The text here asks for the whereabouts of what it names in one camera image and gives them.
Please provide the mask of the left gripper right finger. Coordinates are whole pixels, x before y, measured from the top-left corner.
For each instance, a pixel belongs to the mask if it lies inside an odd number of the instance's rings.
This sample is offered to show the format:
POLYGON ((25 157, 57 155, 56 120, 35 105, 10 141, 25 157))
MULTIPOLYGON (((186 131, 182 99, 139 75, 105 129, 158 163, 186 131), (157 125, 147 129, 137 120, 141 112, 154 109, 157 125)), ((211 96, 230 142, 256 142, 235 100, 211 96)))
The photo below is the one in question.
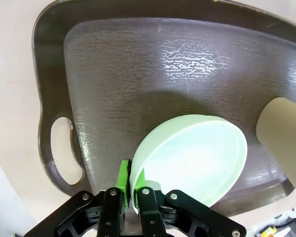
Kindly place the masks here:
POLYGON ((135 183, 137 205, 143 236, 167 237, 165 226, 188 237, 244 237, 246 228, 180 190, 163 194, 148 187, 141 171, 135 183))

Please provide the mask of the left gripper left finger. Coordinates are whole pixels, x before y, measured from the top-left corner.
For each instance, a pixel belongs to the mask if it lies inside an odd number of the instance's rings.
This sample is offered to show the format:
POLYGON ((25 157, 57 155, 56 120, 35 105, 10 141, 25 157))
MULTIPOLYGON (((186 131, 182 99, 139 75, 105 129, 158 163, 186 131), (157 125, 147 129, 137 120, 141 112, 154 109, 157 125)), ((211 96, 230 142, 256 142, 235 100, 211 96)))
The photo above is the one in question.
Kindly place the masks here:
POLYGON ((120 236, 120 219, 129 207, 131 160, 123 160, 116 185, 93 195, 80 191, 28 231, 26 237, 81 237, 96 228, 99 237, 120 236))

